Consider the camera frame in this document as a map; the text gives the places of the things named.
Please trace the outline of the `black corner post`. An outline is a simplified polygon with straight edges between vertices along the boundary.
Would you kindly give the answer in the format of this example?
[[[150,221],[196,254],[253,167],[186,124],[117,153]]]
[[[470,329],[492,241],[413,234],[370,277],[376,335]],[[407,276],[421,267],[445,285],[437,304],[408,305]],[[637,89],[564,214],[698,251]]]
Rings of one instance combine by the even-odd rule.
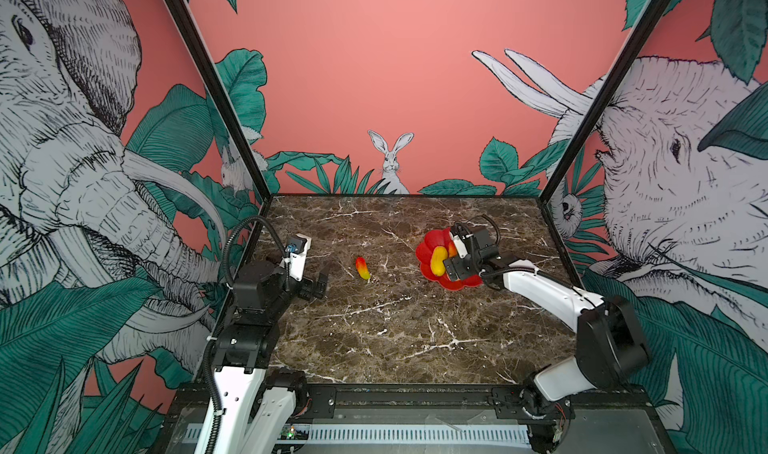
[[[584,115],[576,133],[569,142],[567,149],[558,163],[553,175],[548,180],[545,188],[539,195],[541,203],[548,203],[559,187],[561,181],[573,164],[575,158],[584,147],[590,135],[594,132],[596,124],[607,109],[612,97],[623,83],[623,80],[634,60],[646,44],[659,20],[662,18],[671,0],[647,0],[632,29],[626,39],[621,52],[607,73],[604,83]]]
[[[261,206],[267,205],[271,201],[272,194],[268,189],[261,170],[254,160],[253,151],[245,138],[234,106],[211,59],[195,20],[187,7],[186,0],[163,1],[203,80],[205,88],[211,94],[227,133],[241,155],[241,159],[255,188],[256,199],[260,202]]]

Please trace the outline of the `red flower-shaped fruit bowl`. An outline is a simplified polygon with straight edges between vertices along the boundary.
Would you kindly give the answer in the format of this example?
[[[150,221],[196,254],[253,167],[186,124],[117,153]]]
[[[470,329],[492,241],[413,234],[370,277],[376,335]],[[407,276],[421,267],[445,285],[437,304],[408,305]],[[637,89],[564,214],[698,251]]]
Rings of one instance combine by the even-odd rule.
[[[423,276],[429,281],[439,283],[447,290],[459,291],[466,287],[478,287],[482,284],[477,275],[465,280],[451,281],[447,275],[446,267],[444,265],[438,266],[439,261],[459,260],[458,251],[449,228],[429,231],[417,246],[415,253]]]

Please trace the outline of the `black right corner post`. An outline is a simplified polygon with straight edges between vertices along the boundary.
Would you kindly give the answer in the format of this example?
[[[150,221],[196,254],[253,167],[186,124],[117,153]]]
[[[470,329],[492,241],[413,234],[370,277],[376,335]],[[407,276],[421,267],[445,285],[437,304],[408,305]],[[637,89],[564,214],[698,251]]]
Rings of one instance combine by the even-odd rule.
[[[553,175],[548,180],[545,188],[539,195],[541,203],[548,203],[559,187],[561,181],[573,164],[575,158],[584,147],[590,135],[594,132],[596,124],[607,109],[612,97],[623,83],[623,80],[634,60],[646,44],[659,20],[662,18],[671,0],[647,0],[632,29],[626,39],[621,52],[607,73],[604,83],[584,115],[576,133],[569,142],[567,149],[558,163]]]

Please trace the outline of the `yellow fake lemon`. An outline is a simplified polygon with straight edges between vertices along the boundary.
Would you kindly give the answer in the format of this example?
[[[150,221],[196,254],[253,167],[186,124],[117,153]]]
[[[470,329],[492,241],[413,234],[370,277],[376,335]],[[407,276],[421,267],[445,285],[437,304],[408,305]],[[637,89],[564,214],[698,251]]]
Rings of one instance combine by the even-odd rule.
[[[430,258],[430,271],[435,277],[440,278],[445,275],[446,267],[444,262],[448,258],[448,251],[444,246],[436,246],[433,249]]]

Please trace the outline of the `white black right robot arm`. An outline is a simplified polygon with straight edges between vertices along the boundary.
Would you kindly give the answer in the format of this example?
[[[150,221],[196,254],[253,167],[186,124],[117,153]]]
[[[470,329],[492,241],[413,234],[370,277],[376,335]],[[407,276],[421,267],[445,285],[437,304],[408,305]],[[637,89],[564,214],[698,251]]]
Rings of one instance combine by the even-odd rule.
[[[575,353],[531,375],[522,384],[518,404],[535,420],[560,413],[571,396],[626,384],[652,358],[632,304],[561,284],[527,259],[503,255],[485,228],[456,223],[449,230],[457,254],[444,261],[452,281],[477,276],[488,287],[519,294],[537,304],[575,334]]]

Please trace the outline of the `black left corner post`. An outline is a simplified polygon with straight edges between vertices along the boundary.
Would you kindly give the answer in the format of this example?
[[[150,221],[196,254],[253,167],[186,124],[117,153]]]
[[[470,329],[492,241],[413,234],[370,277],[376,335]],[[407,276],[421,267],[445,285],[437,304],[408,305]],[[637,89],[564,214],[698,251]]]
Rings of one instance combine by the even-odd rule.
[[[205,88],[211,94],[227,133],[241,155],[241,159],[255,188],[256,199],[260,202],[261,206],[267,205],[271,201],[272,194],[268,189],[261,170],[254,160],[253,151],[245,138],[234,106],[211,59],[195,20],[187,7],[186,0],[163,1],[203,80]]]

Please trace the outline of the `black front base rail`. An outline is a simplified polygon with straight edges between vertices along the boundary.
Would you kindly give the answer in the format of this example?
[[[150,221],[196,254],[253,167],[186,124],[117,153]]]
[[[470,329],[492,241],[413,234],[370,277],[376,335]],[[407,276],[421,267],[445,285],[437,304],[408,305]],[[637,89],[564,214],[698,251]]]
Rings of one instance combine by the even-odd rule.
[[[515,384],[309,384],[298,403],[301,420],[332,419],[342,409],[490,409],[501,419],[528,419],[522,412],[522,388]],[[587,406],[652,407],[637,386],[612,391],[589,390],[557,401],[566,414]],[[202,415],[208,406],[202,384],[182,385],[168,409],[166,425],[182,414]]]

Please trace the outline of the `red yellow green mango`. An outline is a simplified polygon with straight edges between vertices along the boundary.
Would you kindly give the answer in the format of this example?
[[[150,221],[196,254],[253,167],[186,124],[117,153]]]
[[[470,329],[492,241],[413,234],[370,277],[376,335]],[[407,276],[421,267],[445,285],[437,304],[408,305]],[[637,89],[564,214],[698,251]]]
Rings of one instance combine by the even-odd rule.
[[[359,256],[359,257],[356,258],[356,260],[355,260],[355,267],[356,267],[356,271],[357,271],[358,275],[363,280],[368,281],[368,280],[371,279],[371,273],[370,273],[370,270],[368,268],[367,261],[363,257]]]

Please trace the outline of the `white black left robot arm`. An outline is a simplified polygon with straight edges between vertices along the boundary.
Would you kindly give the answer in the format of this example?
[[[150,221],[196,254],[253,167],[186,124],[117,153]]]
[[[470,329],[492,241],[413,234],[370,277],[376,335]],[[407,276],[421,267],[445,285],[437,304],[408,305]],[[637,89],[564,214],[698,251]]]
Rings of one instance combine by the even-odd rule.
[[[210,402],[197,453],[270,453],[287,421],[310,409],[304,372],[267,371],[280,336],[280,318],[296,298],[324,298],[329,273],[326,264],[315,280],[297,281],[286,267],[270,261],[239,271],[232,321],[205,349],[202,375]]]

